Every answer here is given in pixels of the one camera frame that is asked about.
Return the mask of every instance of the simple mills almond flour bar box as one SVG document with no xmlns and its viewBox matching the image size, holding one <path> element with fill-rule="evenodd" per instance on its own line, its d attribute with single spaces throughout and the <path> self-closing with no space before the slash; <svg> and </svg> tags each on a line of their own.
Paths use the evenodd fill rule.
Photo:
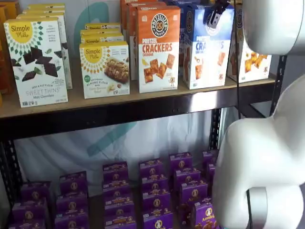
<svg viewBox="0 0 305 229">
<path fill-rule="evenodd" d="M 138 7 L 140 93 L 177 89 L 179 28 L 179 7 Z"/>
<path fill-rule="evenodd" d="M 81 44 L 80 55 L 85 99 L 129 94 L 126 42 Z"/>
<path fill-rule="evenodd" d="M 57 18 L 4 23 L 21 107 L 68 101 Z"/>
</svg>

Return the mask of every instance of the cracker box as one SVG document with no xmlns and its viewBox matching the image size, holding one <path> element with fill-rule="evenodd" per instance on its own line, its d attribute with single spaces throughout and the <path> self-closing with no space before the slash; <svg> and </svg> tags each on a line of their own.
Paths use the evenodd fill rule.
<svg viewBox="0 0 305 229">
<path fill-rule="evenodd" d="M 104 217 L 105 229 L 136 229 L 136 217 L 133 212 Z"/>
<path fill-rule="evenodd" d="M 80 55 L 85 99 L 129 94 L 126 42 L 81 44 Z"/>
<path fill-rule="evenodd" d="M 242 6 L 236 6 L 237 14 L 237 44 L 238 44 L 238 65 L 236 63 L 235 51 L 235 26 L 233 27 L 232 42 L 230 48 L 228 76 L 236 81 L 237 68 L 239 68 L 239 82 L 267 79 L 269 76 L 271 55 L 258 54 L 252 51 L 243 34 Z"/>
<path fill-rule="evenodd" d="M 143 228 L 173 229 L 172 210 L 170 208 L 159 208 L 143 212 Z"/>
<path fill-rule="evenodd" d="M 179 191 L 179 185 L 184 182 L 200 179 L 200 171 L 196 168 L 183 168 L 175 171 L 174 190 Z"/>
<path fill-rule="evenodd" d="M 155 174 L 164 174 L 163 163 L 160 158 L 144 161 L 139 164 L 140 177 L 149 177 Z"/>
<path fill-rule="evenodd" d="M 86 208 L 67 211 L 65 213 L 57 214 L 55 218 L 55 229 L 68 228 L 88 228 L 89 217 Z"/>
<path fill-rule="evenodd" d="M 104 181 L 128 179 L 128 167 L 126 161 L 103 165 L 102 168 Z"/>
<path fill-rule="evenodd" d="M 46 226 L 42 219 L 33 219 L 27 220 L 26 222 L 11 224 L 9 229 L 46 229 Z"/>
<path fill-rule="evenodd" d="M 87 172 L 60 176 L 60 188 L 62 195 L 70 192 L 88 192 Z"/>
<path fill-rule="evenodd" d="M 165 174 L 156 174 L 149 177 L 142 177 L 142 192 L 154 189 L 168 189 L 168 179 Z"/>
<path fill-rule="evenodd" d="M 21 107 L 68 101 L 57 18 L 4 23 Z"/>
<path fill-rule="evenodd" d="M 166 5 L 163 1 L 128 3 L 127 10 L 127 40 L 129 44 L 129 59 L 131 80 L 138 79 L 138 63 L 136 58 L 136 11 L 139 6 Z"/>
<path fill-rule="evenodd" d="M 211 199 L 194 203 L 191 211 L 191 227 L 194 229 L 220 229 L 214 216 Z"/>
<path fill-rule="evenodd" d="M 186 13 L 183 80 L 190 89 L 223 86 L 234 18 L 233 6 L 222 13 L 216 29 L 207 23 L 212 6 L 190 5 Z"/>
<path fill-rule="evenodd" d="M 173 175 L 174 171 L 176 171 L 177 169 L 193 166 L 193 156 L 189 152 L 170 154 L 169 158 L 171 166 L 171 175 Z"/>
<path fill-rule="evenodd" d="M 131 192 L 128 180 L 115 180 L 103 183 L 104 197 L 119 197 Z"/>
<path fill-rule="evenodd" d="M 70 192 L 57 197 L 56 209 L 58 213 L 81 208 L 88 208 L 88 194 L 86 192 Z"/>
<path fill-rule="evenodd" d="M 140 93 L 177 89 L 179 31 L 179 7 L 138 7 L 136 39 Z"/>
<path fill-rule="evenodd" d="M 124 41 L 124 37 L 120 32 L 81 36 L 82 44 L 96 44 L 101 42 L 120 42 L 120 41 Z"/>
<path fill-rule="evenodd" d="M 169 208 L 171 206 L 171 194 L 168 189 L 154 189 L 145 191 L 142 194 L 142 208 L 149 210 L 152 208 Z"/>
<path fill-rule="evenodd" d="M 87 24 L 85 24 L 85 29 L 87 29 L 87 30 L 99 30 L 99 29 L 119 29 L 119 30 L 121 30 L 121 25 L 116 22 L 87 23 Z"/>
<path fill-rule="evenodd" d="M 105 216 L 121 215 L 134 211 L 132 194 L 125 194 L 120 197 L 105 197 Z"/>
<path fill-rule="evenodd" d="M 26 14 L 20 14 L 17 16 L 17 19 L 26 19 L 31 17 L 37 18 L 47 18 L 47 17 L 56 17 L 58 18 L 58 26 L 60 32 L 60 40 L 62 46 L 62 54 L 63 54 L 63 64 L 64 64 L 64 72 L 66 77 L 66 86 L 67 89 L 72 89 L 72 79 L 71 79 L 71 68 L 70 68 L 70 58 L 68 52 L 67 45 L 67 35 L 66 35 L 66 26 L 65 26 L 65 18 L 63 12 L 56 13 L 39 13 L 36 11 L 30 11 Z"/>
</svg>

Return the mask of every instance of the logo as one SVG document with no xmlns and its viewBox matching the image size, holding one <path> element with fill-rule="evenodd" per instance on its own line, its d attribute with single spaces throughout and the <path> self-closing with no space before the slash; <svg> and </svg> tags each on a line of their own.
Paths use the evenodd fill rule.
<svg viewBox="0 0 305 229">
<path fill-rule="evenodd" d="M 191 32 L 193 30 L 193 14 L 188 11 L 186 14 L 186 31 Z"/>
<path fill-rule="evenodd" d="M 154 227 L 156 229 L 160 229 L 162 227 L 162 221 L 161 220 L 157 220 L 157 222 L 154 224 Z"/>
<path fill-rule="evenodd" d="M 158 13 L 152 19 L 152 32 L 156 37 L 163 37 L 168 31 L 168 20 L 162 13 Z"/>
</svg>

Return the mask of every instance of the blue cracker box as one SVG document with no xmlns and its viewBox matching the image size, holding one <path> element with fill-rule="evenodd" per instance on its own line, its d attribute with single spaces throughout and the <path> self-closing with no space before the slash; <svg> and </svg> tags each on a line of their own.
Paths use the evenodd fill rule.
<svg viewBox="0 0 305 229">
<path fill-rule="evenodd" d="M 57 213 L 77 210 L 88 207 L 88 194 L 86 192 L 71 192 L 57 197 Z"/>
<path fill-rule="evenodd" d="M 142 178 L 142 192 L 154 189 L 168 189 L 168 179 L 165 174 L 151 175 Z"/>
<path fill-rule="evenodd" d="M 120 197 L 105 197 L 105 216 L 121 215 L 134 211 L 132 194 L 121 195 Z"/>
<path fill-rule="evenodd" d="M 144 229 L 173 229 L 171 208 L 150 209 L 143 212 Z"/>
<path fill-rule="evenodd" d="M 222 13 L 216 29 L 208 26 L 212 5 L 189 5 L 186 13 L 183 80 L 190 89 L 225 83 L 234 8 Z"/>
</svg>

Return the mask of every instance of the purple box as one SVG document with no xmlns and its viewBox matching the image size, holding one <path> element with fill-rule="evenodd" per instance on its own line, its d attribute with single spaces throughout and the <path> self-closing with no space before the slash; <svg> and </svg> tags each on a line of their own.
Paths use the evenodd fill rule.
<svg viewBox="0 0 305 229">
<path fill-rule="evenodd" d="M 164 174 L 143 177 L 141 188 L 142 192 L 154 189 L 168 189 L 168 179 Z"/>
<path fill-rule="evenodd" d="M 9 229 L 46 229 L 44 220 L 34 219 L 27 220 L 22 223 L 14 223 L 9 226 Z"/>
<path fill-rule="evenodd" d="M 155 174 L 164 174 L 163 163 L 160 158 L 141 162 L 139 167 L 141 177 L 149 177 Z"/>
<path fill-rule="evenodd" d="M 133 212 L 119 216 L 104 217 L 105 229 L 136 229 L 137 223 Z"/>
<path fill-rule="evenodd" d="M 57 197 L 57 213 L 63 213 L 79 208 L 88 208 L 88 194 L 86 192 L 70 192 Z"/>
<path fill-rule="evenodd" d="M 103 183 L 104 197 L 119 197 L 131 192 L 128 180 L 115 180 Z"/>
<path fill-rule="evenodd" d="M 132 194 L 125 194 L 120 197 L 105 197 L 105 216 L 121 215 L 134 211 Z"/>
<path fill-rule="evenodd" d="M 193 156 L 189 152 L 171 154 L 170 166 L 171 166 L 171 176 L 177 169 L 182 169 L 185 167 L 193 167 Z"/>
<path fill-rule="evenodd" d="M 57 214 L 55 229 L 89 228 L 88 209 L 79 209 Z"/>
<path fill-rule="evenodd" d="M 144 229 L 173 229 L 173 212 L 170 208 L 151 209 L 143 212 Z"/>
<path fill-rule="evenodd" d="M 191 211 L 191 227 L 194 229 L 220 229 L 214 216 L 211 199 L 204 199 L 193 204 Z"/>
<path fill-rule="evenodd" d="M 144 211 L 151 208 L 170 208 L 171 194 L 168 189 L 155 189 L 142 194 L 142 208 Z"/>
<path fill-rule="evenodd" d="M 206 198 L 208 195 L 208 184 L 204 179 L 192 180 L 180 185 L 179 203 L 196 201 Z"/>
<path fill-rule="evenodd" d="M 103 165 L 104 181 L 128 179 L 127 162 L 117 162 Z"/>
<path fill-rule="evenodd" d="M 86 171 L 60 176 L 60 188 L 62 195 L 69 192 L 88 192 Z"/>
<path fill-rule="evenodd" d="M 181 183 L 187 183 L 198 179 L 200 179 L 200 171 L 196 168 L 183 168 L 176 170 L 174 176 L 175 191 L 179 191 L 179 185 Z"/>
</svg>

